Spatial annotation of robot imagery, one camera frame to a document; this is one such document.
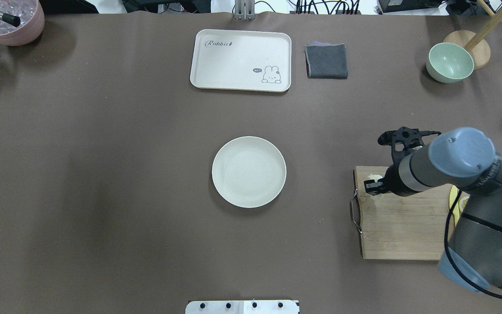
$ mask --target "mint green bowl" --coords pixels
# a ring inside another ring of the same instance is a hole
[[[470,52],[450,42],[435,44],[429,51],[427,72],[441,83],[456,83],[469,77],[474,71]]]

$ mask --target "brown table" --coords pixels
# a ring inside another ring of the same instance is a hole
[[[48,16],[0,46],[0,314],[178,313],[188,300],[291,298],[311,313],[502,313],[436,262],[363,260],[347,203],[380,133],[477,127],[502,152],[502,25],[492,59],[447,85],[428,50],[486,18],[231,14]],[[203,28],[285,32],[282,94],[189,82]],[[303,46],[344,42],[347,80],[308,79]],[[285,157],[279,197],[236,208],[211,181],[229,140]]]

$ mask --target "blue plastic cover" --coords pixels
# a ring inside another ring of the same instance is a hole
[[[452,177],[475,177],[495,160],[493,142],[473,127],[460,127],[438,136],[429,145],[429,159]]]
[[[472,268],[472,266],[470,266],[470,264],[468,264],[462,257],[460,257],[460,255],[456,254],[454,250],[448,248],[448,251],[451,253],[452,260],[454,261],[460,272],[462,272],[462,274],[466,276],[466,278],[472,280],[472,282],[474,282],[481,288],[484,288],[486,290],[489,289],[490,284],[482,277],[482,275],[480,275],[474,268]],[[443,274],[449,280],[452,280],[455,284],[458,284],[459,286],[464,287],[468,290],[481,293],[476,288],[470,286],[470,284],[468,284],[462,279],[462,277],[460,277],[460,275],[458,275],[456,270],[452,268],[451,263],[448,261],[447,254],[445,252],[443,252],[443,255],[441,255],[441,260],[438,263],[438,268],[441,274]]]

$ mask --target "gray cloth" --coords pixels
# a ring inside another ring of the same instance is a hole
[[[310,78],[348,78],[346,46],[344,44],[313,43],[305,46],[307,75]]]

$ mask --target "wooden cutting board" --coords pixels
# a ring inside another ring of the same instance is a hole
[[[439,260],[452,185],[409,197],[365,193],[363,181],[371,174],[384,176],[387,168],[357,166],[354,171],[361,255],[365,259]]]

